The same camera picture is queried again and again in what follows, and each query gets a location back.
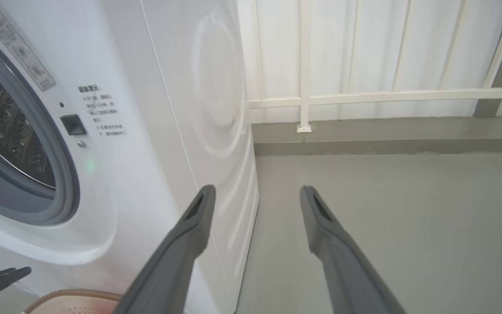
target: front-loading washing machine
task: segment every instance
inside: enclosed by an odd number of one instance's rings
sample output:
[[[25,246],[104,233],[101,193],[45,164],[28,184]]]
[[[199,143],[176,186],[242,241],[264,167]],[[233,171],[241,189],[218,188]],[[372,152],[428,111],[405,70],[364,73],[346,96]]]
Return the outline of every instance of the front-loading washing machine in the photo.
[[[237,5],[0,0],[0,270],[122,294],[217,187],[186,310],[232,313],[259,200]]]

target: washing machine drum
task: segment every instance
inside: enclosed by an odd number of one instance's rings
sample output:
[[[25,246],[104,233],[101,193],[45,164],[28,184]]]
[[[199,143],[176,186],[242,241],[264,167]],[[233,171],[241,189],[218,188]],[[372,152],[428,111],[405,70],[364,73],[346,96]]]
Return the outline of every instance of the washing machine drum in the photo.
[[[78,179],[63,138],[0,51],[0,214],[49,225],[72,217],[77,205]]]

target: white wall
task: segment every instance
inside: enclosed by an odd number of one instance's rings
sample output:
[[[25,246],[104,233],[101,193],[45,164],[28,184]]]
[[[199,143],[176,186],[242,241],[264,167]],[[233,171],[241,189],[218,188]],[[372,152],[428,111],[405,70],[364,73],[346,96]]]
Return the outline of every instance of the white wall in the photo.
[[[238,0],[249,99],[299,96],[299,0]],[[311,1],[311,95],[391,91],[407,0]],[[412,0],[397,91],[438,89],[460,0]],[[258,24],[258,36],[254,20]],[[502,30],[502,0],[466,0],[444,88],[480,88]],[[470,116],[476,100],[321,105],[309,120]],[[252,109],[252,123],[299,121],[298,107]]]

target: white washing machine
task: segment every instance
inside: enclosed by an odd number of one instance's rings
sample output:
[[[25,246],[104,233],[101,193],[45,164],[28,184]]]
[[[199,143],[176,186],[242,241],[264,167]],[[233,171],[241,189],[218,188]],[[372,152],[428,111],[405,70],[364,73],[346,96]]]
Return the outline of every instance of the white washing machine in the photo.
[[[186,310],[232,313],[259,194],[237,4],[0,0],[0,270],[122,294],[200,187]]]

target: concrete ledge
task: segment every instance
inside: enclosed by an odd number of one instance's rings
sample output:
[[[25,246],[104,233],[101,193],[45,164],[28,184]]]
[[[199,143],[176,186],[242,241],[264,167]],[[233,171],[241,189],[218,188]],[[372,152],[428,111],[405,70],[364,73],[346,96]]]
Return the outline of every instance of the concrete ledge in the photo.
[[[502,154],[502,117],[359,119],[252,126],[255,155]]]

